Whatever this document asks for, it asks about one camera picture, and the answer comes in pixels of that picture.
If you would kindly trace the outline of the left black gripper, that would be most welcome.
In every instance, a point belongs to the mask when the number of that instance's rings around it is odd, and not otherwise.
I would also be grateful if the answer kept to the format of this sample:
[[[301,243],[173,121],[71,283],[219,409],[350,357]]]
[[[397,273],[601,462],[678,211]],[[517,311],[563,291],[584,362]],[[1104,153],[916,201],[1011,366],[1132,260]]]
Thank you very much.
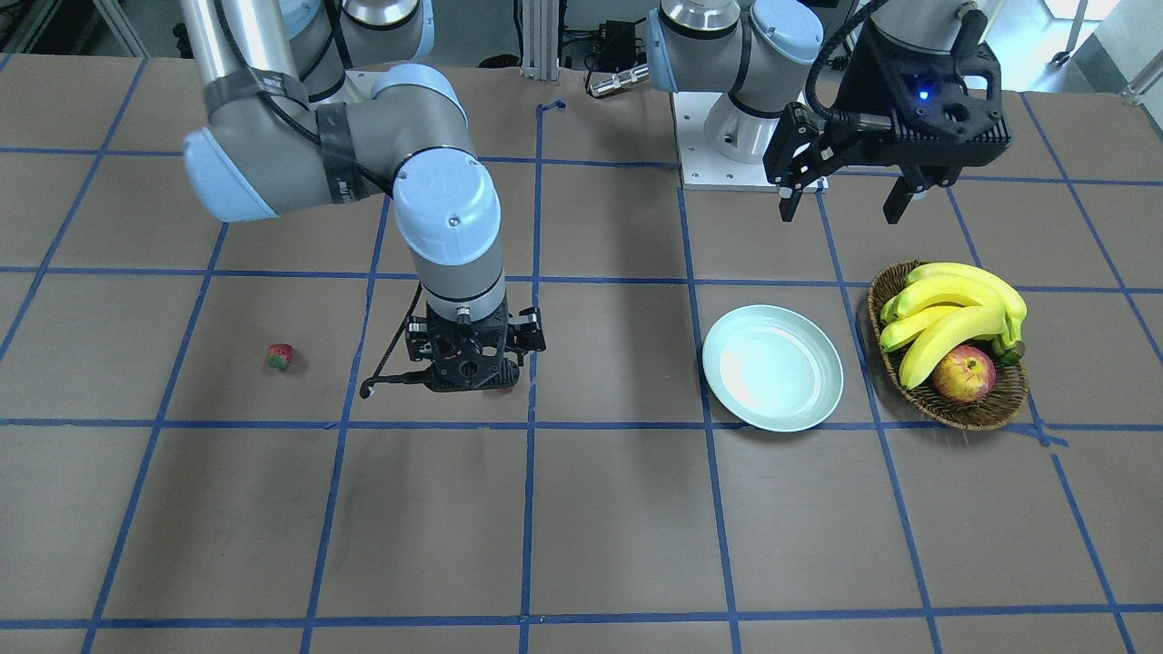
[[[926,189],[1001,157],[1013,137],[986,24],[933,17],[923,36],[951,26],[933,48],[877,17],[841,24],[809,63],[802,101],[786,104],[761,159],[780,187],[782,221],[793,221],[802,187],[861,165],[900,170],[884,202],[886,223],[896,226]]]

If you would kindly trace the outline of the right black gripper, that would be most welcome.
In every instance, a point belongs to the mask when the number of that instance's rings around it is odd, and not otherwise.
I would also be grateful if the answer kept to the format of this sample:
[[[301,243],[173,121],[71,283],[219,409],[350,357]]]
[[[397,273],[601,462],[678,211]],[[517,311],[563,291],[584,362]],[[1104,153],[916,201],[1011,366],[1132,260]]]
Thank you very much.
[[[404,343],[411,361],[429,363],[404,375],[404,381],[433,392],[515,386],[527,353],[547,349],[538,307],[512,315],[499,306],[478,322],[463,317],[448,320],[429,310],[408,319]]]

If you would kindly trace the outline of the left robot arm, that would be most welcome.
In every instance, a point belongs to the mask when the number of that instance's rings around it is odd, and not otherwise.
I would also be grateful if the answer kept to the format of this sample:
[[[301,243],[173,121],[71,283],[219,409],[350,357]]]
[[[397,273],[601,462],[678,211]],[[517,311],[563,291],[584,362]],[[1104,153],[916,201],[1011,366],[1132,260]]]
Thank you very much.
[[[1001,157],[1012,133],[984,34],[997,1],[869,1],[832,35],[799,1],[661,1],[647,16],[652,87],[711,92],[732,116],[772,125],[745,152],[792,220],[811,183],[898,168],[883,214]]]

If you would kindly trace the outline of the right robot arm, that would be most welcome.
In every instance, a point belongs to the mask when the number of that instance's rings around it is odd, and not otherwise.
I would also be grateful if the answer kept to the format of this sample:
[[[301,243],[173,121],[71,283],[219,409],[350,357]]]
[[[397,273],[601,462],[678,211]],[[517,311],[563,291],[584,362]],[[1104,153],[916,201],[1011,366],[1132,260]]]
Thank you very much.
[[[538,310],[507,306],[502,208],[452,84],[424,65],[428,1],[184,1],[207,125],[184,141],[200,202],[224,223],[390,200],[424,315],[395,341],[431,391],[507,389],[547,348]]]

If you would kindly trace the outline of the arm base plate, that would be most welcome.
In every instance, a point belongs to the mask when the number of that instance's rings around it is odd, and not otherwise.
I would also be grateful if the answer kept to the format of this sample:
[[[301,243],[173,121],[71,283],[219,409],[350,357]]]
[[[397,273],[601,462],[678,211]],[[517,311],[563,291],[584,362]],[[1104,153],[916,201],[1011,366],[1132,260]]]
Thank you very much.
[[[682,186],[687,190],[771,192],[763,156],[778,120],[739,108],[727,93],[673,93]]]

